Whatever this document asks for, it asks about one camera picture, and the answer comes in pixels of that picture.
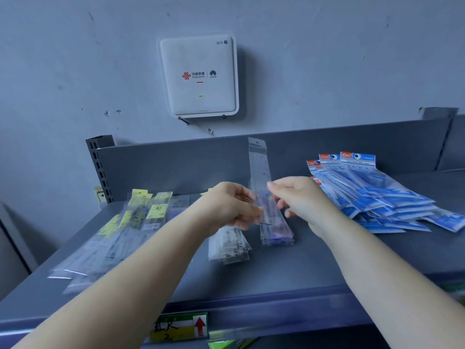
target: hand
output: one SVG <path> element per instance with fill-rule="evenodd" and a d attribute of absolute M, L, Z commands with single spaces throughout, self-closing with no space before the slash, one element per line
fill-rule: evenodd
<path fill-rule="evenodd" d="M 258 224 L 263 208 L 253 204 L 255 194 L 248 188 L 234 182 L 220 182 L 208 190 L 190 208 L 203 216 L 212 227 L 209 236 L 225 225 L 247 230 L 247 223 Z"/>
<path fill-rule="evenodd" d="M 326 218 L 341 212 L 323 190 L 309 177 L 289 176 L 268 182 L 268 189 L 278 201 L 278 208 L 288 208 L 284 215 L 298 215 L 313 231 L 322 228 Z"/>

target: left hand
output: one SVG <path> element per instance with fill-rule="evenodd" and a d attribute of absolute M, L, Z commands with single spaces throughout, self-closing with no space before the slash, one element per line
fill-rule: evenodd
<path fill-rule="evenodd" d="M 255 194 L 234 182 L 220 182 L 198 199 L 189 209 L 203 216 L 212 226 L 209 236 L 225 225 L 247 230 L 247 223 L 258 224 L 263 208 L 253 204 Z"/>

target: wall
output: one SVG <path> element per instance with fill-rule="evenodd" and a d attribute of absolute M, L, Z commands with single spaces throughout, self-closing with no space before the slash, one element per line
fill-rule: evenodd
<path fill-rule="evenodd" d="M 92 217 L 84 140 L 205 137 L 172 119 L 164 35 L 231 30 L 241 110 L 216 135 L 419 118 L 465 107 L 462 0 L 0 0 L 0 199 L 39 260 Z"/>

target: forearm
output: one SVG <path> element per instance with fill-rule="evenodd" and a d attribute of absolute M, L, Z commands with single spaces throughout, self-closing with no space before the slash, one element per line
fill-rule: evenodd
<path fill-rule="evenodd" d="M 463 347 L 461 305 L 342 214 L 322 228 L 347 284 L 392 348 Z"/>
<path fill-rule="evenodd" d="M 140 347 L 204 240 L 202 229 L 209 227 L 189 212 L 167 223 L 18 347 Z"/>

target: stack of packages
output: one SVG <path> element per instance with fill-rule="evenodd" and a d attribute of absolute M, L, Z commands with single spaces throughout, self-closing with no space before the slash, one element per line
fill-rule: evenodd
<path fill-rule="evenodd" d="M 266 187 L 266 183 L 271 181 L 271 174 L 264 140 L 249 137 L 249 162 L 250 187 L 257 195 L 256 204 L 264 208 L 263 218 L 260 221 L 260 237 L 263 245 L 293 245 L 294 234 Z"/>
<path fill-rule="evenodd" d="M 72 279 L 64 293 L 78 293 L 129 257 L 168 220 L 189 205 L 188 196 L 171 197 L 134 189 L 123 210 L 90 240 L 51 270 L 49 278 Z"/>
<path fill-rule="evenodd" d="M 376 169 L 371 154 L 320 154 L 308 160 L 312 178 L 349 218 L 372 233 L 430 231 L 426 220 L 454 233 L 465 227 L 465 216 L 440 209 L 432 199 L 415 193 Z"/>
<path fill-rule="evenodd" d="M 218 260 L 224 265 L 249 261 L 249 243 L 242 230 L 225 226 L 208 238 L 208 259 Z"/>

